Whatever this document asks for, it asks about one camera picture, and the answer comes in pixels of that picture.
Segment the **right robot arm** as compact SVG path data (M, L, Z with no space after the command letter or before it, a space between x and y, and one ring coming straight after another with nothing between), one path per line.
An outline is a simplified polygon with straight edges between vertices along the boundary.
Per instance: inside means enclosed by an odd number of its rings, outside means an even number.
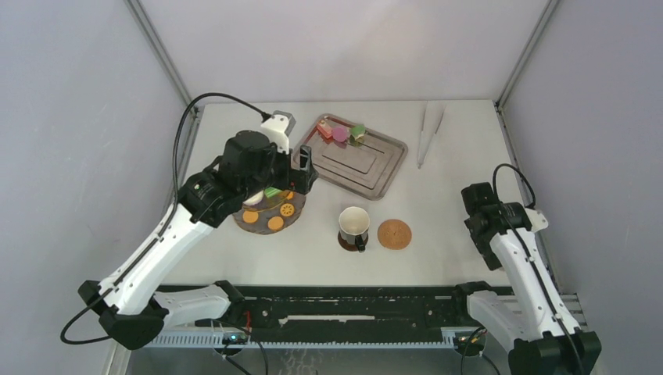
M485 281L455 287L453 318L480 323L507 353L512 374L589 374L602 350L565 305L536 244L543 215L503 203L488 182L461 191L473 244L490 270L503 270L520 309L514 313Z

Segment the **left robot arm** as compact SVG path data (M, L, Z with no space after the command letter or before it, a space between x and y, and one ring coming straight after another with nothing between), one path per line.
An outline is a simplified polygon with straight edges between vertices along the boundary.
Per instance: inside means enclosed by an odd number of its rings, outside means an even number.
M309 146L301 146L294 168L291 152L259 131L228 139L223 154L186 180L163 221L118 270L79 287L107 335L136 350L177 325L205 319L239 323L243 297L226 280L179 292L157 288L191 248L266 188L308 194L317 179L312 156Z

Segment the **dark brown round coaster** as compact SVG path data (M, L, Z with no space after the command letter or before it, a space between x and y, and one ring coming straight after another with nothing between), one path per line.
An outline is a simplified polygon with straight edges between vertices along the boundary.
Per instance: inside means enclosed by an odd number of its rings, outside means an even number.
M351 235L346 232L339 231L337 240L342 248L349 252L365 252L368 243L368 232L361 235Z

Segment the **white frosted donut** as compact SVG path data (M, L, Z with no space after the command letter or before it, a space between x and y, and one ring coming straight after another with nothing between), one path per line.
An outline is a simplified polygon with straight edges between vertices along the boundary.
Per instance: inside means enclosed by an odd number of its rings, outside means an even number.
M256 194L247 198L242 204L247 206L254 206L259 204L264 198L264 190L257 192Z

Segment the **orange lotus-pattern biscuit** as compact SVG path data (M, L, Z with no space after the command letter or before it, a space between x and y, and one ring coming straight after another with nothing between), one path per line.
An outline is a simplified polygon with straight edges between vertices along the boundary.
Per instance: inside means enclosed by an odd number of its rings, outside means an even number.
M296 208L293 204L285 203L281 205L279 212L283 217L290 217L296 212Z

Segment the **light wooden round coaster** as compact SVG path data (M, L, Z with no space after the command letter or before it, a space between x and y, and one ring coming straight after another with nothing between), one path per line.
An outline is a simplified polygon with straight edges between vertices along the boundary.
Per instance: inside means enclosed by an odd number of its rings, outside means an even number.
M379 243L390 250L405 249L413 237L410 227L397 219L389 219L381 223L377 235Z

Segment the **three-tier glass dessert stand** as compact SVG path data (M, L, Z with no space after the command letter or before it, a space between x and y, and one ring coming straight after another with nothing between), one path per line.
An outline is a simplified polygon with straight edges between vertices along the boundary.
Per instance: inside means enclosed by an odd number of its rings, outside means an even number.
M296 212L290 217L283 217L279 212L281 205L285 203L293 204L296 208ZM300 218L303 209L305 207L305 204L306 204L305 195L294 191L283 190L283 194L281 197L267 199L264 196L263 200L259 204L254 206L244 205L242 209L239 212L234 213L232 217L235 223L244 231L253 234L261 234L261 235L275 234L279 231L274 232L272 230L269 230L267 227L267 221L271 217L281 216L285 220L285 225L281 229L284 230L285 228L293 225ZM260 214L260 218L256 223L253 224L244 223L242 220L242 214L245 211L258 212Z

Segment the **orange round biscuit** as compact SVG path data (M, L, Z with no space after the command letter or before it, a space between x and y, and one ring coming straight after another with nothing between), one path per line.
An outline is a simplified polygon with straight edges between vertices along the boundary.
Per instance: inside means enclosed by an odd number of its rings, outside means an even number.
M258 212L255 212L255 211L245 211L242 214L243 222L248 223L248 224L256 223L259 218L260 218L260 214Z
M285 225L285 220L281 216L271 217L267 221L267 227L274 232L280 231Z

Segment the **black mug white inside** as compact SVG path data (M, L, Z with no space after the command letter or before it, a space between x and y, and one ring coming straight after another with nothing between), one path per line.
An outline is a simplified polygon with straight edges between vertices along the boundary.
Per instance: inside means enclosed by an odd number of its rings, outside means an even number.
M350 206L339 215L339 231L351 235L361 235L368 232L371 221L366 210L361 207Z

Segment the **metal serving tray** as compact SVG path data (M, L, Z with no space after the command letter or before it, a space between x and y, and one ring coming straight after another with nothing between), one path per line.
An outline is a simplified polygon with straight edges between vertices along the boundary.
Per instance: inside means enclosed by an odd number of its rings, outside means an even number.
M333 137L326 138L319 123L344 128L349 134L357 127L364 134L357 140L349 136L341 144ZM404 142L331 113L320 115L299 145L310 147L314 168L322 180L371 201L385 196L408 153Z

